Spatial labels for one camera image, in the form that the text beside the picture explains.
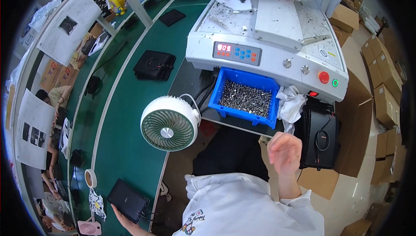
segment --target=hand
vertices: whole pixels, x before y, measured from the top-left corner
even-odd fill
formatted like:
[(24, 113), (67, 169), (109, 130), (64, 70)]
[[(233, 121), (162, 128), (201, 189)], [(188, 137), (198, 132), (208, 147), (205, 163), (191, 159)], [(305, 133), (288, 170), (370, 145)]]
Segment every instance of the hand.
[(57, 119), (58, 119), (58, 117), (59, 117), (58, 108), (59, 108), (59, 104), (56, 104), (56, 107), (55, 107), (55, 114), (54, 114), (54, 116), (53, 116), (53, 120), (54, 120), (54, 121), (55, 121), (55, 120), (57, 120)]
[(55, 197), (56, 200), (61, 200), (62, 199), (57, 190), (53, 189), (53, 190), (51, 190), (51, 192), (52, 192), (52, 194), (53, 194), (53, 196)]
[(300, 166), (302, 141), (294, 135), (277, 132), (267, 145), (267, 153), (279, 175), (294, 175)]
[(114, 213), (116, 214), (116, 217), (118, 219), (118, 221), (121, 223), (121, 225), (127, 229), (129, 232), (132, 231), (132, 229), (134, 230), (135, 228), (140, 229), (138, 224), (132, 223), (129, 219), (127, 219), (123, 214), (121, 214), (118, 210), (117, 207), (114, 206), (114, 204), (111, 204), (111, 207), (113, 208)]

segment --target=white machine frame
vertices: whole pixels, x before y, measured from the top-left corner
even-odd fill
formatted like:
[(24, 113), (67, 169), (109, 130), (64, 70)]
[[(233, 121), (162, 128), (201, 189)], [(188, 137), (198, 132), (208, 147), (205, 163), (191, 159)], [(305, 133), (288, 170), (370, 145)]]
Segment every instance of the white machine frame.
[[(188, 35), (186, 59), (198, 69), (220, 66), (253, 72), (276, 79), (280, 86), (295, 85), (303, 94), (316, 92), (316, 98), (327, 103), (341, 102), (348, 71), (335, 32), (316, 0), (251, 3), (251, 11), (233, 11), (211, 0)], [(214, 58), (215, 41), (260, 48), (260, 65)], [(320, 72), (329, 74), (328, 83), (320, 81)]]

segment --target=black pants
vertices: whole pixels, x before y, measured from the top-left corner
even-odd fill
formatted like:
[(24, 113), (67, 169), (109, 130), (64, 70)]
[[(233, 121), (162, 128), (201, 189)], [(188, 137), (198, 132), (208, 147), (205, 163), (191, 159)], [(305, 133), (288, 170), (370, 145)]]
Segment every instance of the black pants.
[(245, 173), (269, 181), (261, 157), (260, 136), (221, 126), (207, 147), (193, 160), (193, 175)]

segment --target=digital display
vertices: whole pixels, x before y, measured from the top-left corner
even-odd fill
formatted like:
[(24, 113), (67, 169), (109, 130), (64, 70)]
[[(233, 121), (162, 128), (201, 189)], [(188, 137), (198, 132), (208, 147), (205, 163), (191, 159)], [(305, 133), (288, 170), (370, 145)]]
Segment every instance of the digital display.
[(218, 44), (217, 45), (217, 50), (218, 51), (231, 51), (231, 45)]

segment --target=emergency stop button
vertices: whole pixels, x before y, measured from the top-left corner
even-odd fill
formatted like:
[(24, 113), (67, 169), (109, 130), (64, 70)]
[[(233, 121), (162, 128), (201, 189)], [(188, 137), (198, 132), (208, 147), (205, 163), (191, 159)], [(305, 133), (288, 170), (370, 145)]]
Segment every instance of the emergency stop button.
[(330, 81), (330, 75), (327, 72), (320, 72), (318, 78), (323, 84), (327, 84)]

